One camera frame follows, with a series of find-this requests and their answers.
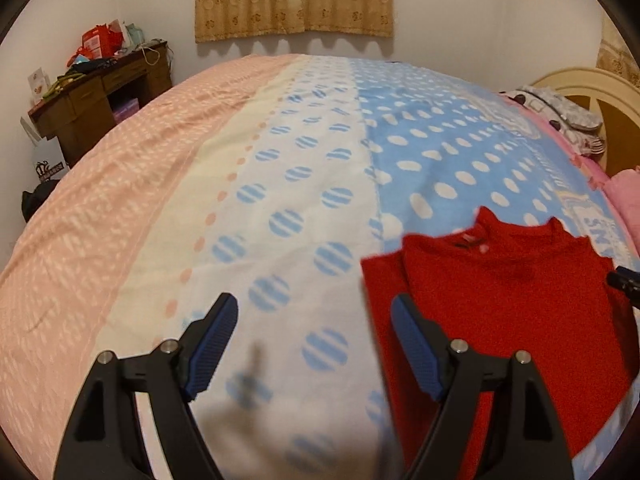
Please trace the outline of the red knitted sweater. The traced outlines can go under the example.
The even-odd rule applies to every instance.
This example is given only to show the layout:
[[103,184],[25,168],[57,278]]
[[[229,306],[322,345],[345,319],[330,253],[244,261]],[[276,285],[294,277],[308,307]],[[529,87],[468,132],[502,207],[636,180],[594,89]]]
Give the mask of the red knitted sweater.
[[436,403],[421,391],[390,318],[409,295],[450,338],[507,358],[529,352],[558,411],[570,454],[590,445],[639,373],[632,307],[608,286],[614,266],[558,219],[516,226],[480,208],[467,230],[408,234],[397,252],[362,260],[364,286],[402,456],[411,463]]

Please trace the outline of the pink fluffy blanket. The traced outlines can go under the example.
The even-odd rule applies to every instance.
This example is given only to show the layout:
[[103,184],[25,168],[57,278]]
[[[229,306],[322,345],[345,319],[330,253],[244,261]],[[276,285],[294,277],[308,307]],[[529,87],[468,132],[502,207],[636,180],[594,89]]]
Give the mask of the pink fluffy blanket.
[[637,235],[640,222],[639,167],[620,171],[605,182],[603,189],[628,231]]

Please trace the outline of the grey patterned pillow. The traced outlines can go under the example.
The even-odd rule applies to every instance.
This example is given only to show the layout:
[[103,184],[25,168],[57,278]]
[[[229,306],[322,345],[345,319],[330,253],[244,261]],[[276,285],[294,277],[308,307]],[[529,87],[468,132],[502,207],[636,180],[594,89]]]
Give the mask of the grey patterned pillow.
[[597,157],[605,153],[605,142],[600,138],[602,118],[566,96],[548,87],[532,86],[502,95],[548,122],[579,155]]

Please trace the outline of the cream wooden headboard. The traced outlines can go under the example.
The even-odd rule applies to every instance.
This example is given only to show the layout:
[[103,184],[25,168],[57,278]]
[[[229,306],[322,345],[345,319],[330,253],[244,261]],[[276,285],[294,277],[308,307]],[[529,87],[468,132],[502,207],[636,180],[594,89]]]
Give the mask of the cream wooden headboard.
[[605,152],[597,162],[609,177],[639,166],[639,89],[600,68],[556,70],[533,83],[549,87],[602,119],[599,136]]

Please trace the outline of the black bag on floor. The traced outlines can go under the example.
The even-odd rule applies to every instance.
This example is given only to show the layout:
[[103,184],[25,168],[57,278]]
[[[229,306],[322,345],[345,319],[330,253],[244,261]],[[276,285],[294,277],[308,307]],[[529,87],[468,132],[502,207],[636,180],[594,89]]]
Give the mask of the black bag on floor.
[[59,183],[59,180],[47,180],[39,183],[32,192],[23,192],[21,208],[26,222],[29,222],[37,210],[46,202]]

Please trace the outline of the white paper bag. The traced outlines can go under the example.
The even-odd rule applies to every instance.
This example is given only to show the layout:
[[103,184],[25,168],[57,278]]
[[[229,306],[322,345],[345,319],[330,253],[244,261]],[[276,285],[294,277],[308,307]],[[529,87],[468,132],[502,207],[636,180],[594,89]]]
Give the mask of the white paper bag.
[[58,139],[42,138],[24,117],[21,118],[21,125],[34,147],[32,164],[39,181],[43,183],[51,180],[61,180],[68,173],[70,167],[66,164]]

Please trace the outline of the pink blue patterned bedspread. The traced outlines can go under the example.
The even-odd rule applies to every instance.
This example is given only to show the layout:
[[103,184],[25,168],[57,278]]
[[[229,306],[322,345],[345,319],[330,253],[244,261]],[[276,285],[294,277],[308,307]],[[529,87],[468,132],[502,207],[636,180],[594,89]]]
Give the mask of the pink blue patterned bedspread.
[[96,356],[148,352],[231,292],[238,326],[193,404],[222,473],[394,478],[360,260],[486,206],[638,266],[596,174],[532,113],[425,68],[212,67],[117,126],[27,223],[1,274],[2,428],[51,478]]

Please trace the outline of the dark wooden desk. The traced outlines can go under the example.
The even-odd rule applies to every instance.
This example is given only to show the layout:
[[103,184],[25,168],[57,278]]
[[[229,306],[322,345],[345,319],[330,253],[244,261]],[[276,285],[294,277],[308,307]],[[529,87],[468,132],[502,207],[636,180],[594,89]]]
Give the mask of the dark wooden desk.
[[116,127],[116,110],[128,103],[145,107],[172,87],[170,54],[165,40],[145,44],[66,84],[28,116],[40,136],[60,142],[74,166]]

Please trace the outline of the white card on desk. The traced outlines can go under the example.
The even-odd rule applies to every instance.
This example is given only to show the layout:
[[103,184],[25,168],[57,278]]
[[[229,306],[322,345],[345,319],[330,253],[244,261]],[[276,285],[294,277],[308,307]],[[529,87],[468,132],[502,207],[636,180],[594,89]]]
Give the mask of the white card on desk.
[[32,92],[32,104],[38,104],[50,89],[49,76],[42,68],[38,68],[28,76],[30,92]]

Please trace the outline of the red gift box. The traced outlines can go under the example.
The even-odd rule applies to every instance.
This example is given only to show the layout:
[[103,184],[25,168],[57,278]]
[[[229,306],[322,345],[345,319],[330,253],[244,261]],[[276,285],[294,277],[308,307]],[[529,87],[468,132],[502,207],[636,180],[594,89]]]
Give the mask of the red gift box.
[[98,58],[112,58],[120,50],[124,42],[122,32],[115,30],[112,26],[103,24],[96,25],[81,38],[84,55],[90,60]]

